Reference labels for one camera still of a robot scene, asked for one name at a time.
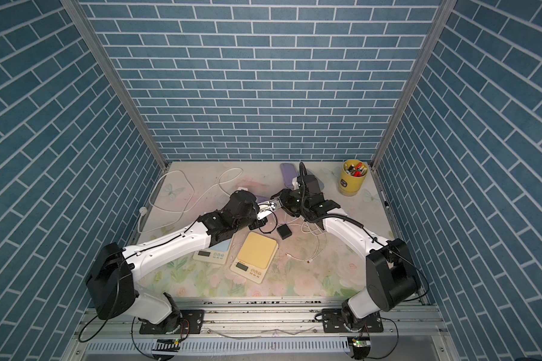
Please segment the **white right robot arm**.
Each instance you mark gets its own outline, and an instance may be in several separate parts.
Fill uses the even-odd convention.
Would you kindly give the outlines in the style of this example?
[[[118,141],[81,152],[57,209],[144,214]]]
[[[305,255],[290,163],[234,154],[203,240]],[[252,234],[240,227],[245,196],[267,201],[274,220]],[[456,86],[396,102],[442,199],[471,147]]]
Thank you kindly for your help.
[[[403,240],[391,241],[367,230],[338,203],[324,197],[313,175],[299,176],[296,181],[298,188],[284,188],[271,201],[290,216],[301,217],[342,240],[365,261],[365,289],[342,304],[349,322],[390,311],[420,289],[418,269]]]

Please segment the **white USB wall charger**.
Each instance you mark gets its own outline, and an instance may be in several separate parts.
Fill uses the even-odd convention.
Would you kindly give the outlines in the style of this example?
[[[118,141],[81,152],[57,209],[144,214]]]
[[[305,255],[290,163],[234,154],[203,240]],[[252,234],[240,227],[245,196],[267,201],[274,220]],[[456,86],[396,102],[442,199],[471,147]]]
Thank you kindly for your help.
[[[262,220],[277,211],[281,207],[281,204],[279,201],[269,200],[259,203],[258,207],[257,219]]]

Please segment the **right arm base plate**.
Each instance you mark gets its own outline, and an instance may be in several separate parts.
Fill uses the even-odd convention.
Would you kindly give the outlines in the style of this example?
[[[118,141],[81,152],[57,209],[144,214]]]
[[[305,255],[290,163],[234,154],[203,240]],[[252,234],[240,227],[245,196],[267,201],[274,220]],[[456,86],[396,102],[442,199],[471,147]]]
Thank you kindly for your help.
[[[314,318],[317,322],[321,323],[325,333],[380,333],[384,330],[378,312],[358,319],[347,309],[324,308],[318,312]]]

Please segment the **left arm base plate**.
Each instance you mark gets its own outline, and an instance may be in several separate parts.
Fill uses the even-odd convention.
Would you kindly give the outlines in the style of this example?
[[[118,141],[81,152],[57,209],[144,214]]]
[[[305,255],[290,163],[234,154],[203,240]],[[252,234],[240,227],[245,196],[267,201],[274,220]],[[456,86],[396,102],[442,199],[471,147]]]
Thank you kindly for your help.
[[[141,335],[172,335],[182,336],[199,334],[204,321],[205,311],[202,309],[181,310],[170,314],[166,320],[158,324],[141,322]]]

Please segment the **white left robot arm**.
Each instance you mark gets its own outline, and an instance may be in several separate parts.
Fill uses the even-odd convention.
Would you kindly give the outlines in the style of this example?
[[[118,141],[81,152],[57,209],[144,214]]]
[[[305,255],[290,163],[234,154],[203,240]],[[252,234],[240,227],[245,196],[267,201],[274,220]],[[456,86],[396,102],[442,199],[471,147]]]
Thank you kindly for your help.
[[[258,203],[254,194],[238,190],[224,207],[198,216],[191,225],[139,245],[105,246],[86,277],[86,286],[101,320],[122,314],[146,322],[155,334],[175,332],[182,312],[168,293],[158,294],[139,285],[141,279],[187,254],[231,239],[277,208],[274,201]]]

